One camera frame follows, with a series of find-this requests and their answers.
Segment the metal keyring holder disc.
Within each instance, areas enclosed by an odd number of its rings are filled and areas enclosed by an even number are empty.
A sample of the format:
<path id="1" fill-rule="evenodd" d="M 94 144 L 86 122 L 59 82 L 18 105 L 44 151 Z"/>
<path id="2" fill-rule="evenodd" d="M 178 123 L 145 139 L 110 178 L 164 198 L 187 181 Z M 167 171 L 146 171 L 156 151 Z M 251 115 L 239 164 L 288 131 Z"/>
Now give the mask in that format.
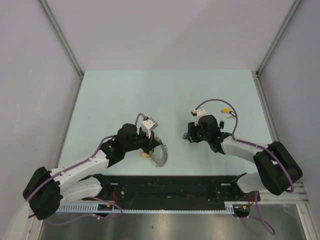
<path id="1" fill-rule="evenodd" d="M 158 145 L 151 150 L 149 158 L 155 167 L 163 167 L 168 160 L 168 148 L 159 137 L 155 137 L 154 140 Z"/>

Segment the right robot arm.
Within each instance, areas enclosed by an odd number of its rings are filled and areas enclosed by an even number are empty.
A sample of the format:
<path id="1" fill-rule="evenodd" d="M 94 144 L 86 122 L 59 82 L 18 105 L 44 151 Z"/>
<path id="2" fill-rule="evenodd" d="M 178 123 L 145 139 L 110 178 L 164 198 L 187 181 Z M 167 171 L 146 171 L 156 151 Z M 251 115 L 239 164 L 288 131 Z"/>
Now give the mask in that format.
<path id="1" fill-rule="evenodd" d="M 267 190 L 276 196 L 292 192 L 293 184 L 303 176 L 301 168 L 281 142 L 261 145 L 236 139 L 231 133 L 221 131 L 213 115 L 189 122 L 183 139 L 190 143 L 206 142 L 214 153 L 236 156 L 255 164 L 255 173 L 243 173 L 231 182 L 230 194 L 237 201 L 255 191 Z"/>

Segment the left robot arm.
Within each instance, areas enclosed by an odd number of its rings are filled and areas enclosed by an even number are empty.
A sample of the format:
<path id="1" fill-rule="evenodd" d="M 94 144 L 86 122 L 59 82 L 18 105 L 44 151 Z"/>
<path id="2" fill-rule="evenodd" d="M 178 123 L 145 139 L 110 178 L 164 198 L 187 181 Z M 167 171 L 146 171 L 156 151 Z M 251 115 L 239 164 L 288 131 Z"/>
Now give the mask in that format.
<path id="1" fill-rule="evenodd" d="M 105 200 L 110 196 L 111 183 L 99 171 L 110 168 L 125 158 L 126 153 L 142 150 L 157 167 L 168 159 L 168 149 L 155 136 L 157 124 L 144 120 L 140 127 L 124 124 L 115 135 L 101 140 L 88 156 L 63 167 L 34 171 L 22 196 L 33 216 L 45 220 L 61 206 L 80 199 Z"/>

